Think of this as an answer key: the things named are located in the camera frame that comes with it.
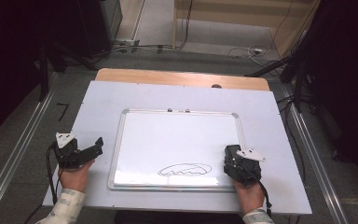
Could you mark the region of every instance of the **sleeve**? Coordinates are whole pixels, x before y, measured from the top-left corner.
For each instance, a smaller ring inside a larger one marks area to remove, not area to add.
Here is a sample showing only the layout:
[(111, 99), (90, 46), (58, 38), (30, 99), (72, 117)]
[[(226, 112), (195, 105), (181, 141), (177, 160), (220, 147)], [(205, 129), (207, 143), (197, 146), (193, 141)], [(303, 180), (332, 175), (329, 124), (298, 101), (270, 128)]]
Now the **sleeve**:
[(274, 223), (272, 219), (267, 215), (266, 211), (262, 207), (253, 210), (252, 212), (246, 214), (242, 220), (246, 224), (270, 224)]
[(48, 216), (36, 224), (73, 224), (83, 207), (86, 194), (73, 189), (63, 189), (60, 198)]

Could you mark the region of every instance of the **hand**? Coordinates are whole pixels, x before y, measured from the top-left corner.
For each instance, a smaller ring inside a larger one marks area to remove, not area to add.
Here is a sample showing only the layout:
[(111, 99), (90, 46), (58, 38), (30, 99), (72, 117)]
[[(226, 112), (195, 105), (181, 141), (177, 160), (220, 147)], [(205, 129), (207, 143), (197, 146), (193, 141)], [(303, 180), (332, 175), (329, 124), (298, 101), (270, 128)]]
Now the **hand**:
[(238, 201), (242, 212), (246, 215), (256, 208), (262, 207), (264, 202), (264, 193), (258, 183), (245, 187), (236, 180), (232, 180), (237, 191)]
[(86, 191), (87, 179), (89, 177), (89, 168), (95, 161), (89, 161), (76, 170), (59, 169), (61, 174), (60, 181), (64, 189), (74, 189), (84, 193)]

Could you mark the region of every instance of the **black marker drawing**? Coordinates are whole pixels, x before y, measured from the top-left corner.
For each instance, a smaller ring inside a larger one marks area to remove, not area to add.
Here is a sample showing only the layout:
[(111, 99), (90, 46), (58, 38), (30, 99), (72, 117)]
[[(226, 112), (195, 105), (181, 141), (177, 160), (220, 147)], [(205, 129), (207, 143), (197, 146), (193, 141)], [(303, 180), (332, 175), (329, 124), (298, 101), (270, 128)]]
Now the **black marker drawing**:
[(158, 171), (159, 175), (206, 175), (212, 171), (212, 167), (202, 163), (175, 164)]

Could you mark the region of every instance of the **white plastic part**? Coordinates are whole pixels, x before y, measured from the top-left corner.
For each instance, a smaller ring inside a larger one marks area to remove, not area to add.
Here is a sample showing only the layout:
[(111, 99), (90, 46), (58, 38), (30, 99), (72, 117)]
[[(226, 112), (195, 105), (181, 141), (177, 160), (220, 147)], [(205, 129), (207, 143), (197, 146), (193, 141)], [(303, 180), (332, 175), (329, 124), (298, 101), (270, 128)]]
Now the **white plastic part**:
[(58, 147), (65, 147), (75, 137), (76, 135), (74, 133), (56, 133)]
[(264, 156), (262, 156), (258, 151), (253, 149), (243, 149), (242, 151), (237, 151), (237, 154), (242, 158), (246, 158), (253, 161), (266, 161), (266, 158)]

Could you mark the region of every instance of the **white tabletop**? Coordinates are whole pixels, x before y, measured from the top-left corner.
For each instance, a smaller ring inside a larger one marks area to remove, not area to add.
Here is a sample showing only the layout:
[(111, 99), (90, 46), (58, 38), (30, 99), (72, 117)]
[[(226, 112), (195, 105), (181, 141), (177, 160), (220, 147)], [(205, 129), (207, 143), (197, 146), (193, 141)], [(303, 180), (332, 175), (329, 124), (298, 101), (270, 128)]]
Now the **white tabletop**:
[[(126, 108), (237, 113), (241, 118), (245, 146), (258, 150), (267, 159), (267, 162), (260, 162), (261, 181), (268, 190), (272, 212), (311, 213), (272, 92), (103, 81), (90, 83), (72, 130), (80, 149), (93, 146), (99, 137), (104, 141), (103, 155), (96, 159), (89, 171), (86, 206), (240, 212), (235, 192), (157, 192), (108, 188), (120, 115)], [(52, 205), (49, 190), (43, 205)]]

